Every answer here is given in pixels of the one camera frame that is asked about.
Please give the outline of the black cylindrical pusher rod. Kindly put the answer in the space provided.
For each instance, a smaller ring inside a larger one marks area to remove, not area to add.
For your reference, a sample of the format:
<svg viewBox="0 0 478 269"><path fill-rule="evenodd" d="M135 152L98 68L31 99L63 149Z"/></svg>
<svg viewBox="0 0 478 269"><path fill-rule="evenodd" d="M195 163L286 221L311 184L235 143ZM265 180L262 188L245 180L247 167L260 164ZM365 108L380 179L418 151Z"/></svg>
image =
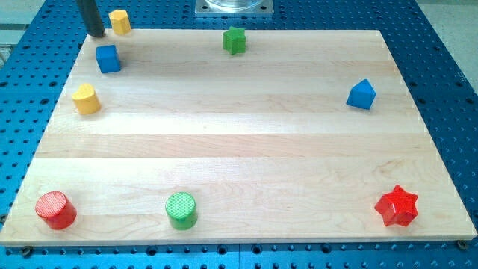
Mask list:
<svg viewBox="0 0 478 269"><path fill-rule="evenodd" d="M92 37L104 37L105 28L95 0L76 0L87 33Z"/></svg>

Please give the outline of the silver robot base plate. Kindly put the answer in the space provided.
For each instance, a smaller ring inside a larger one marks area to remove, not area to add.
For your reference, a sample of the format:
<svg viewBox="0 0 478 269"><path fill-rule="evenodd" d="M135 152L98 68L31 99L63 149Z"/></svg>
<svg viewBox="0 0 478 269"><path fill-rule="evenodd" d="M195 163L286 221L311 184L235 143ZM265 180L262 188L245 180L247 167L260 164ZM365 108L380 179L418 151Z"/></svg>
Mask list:
<svg viewBox="0 0 478 269"><path fill-rule="evenodd" d="M273 0L196 0L196 14L272 14Z"/></svg>

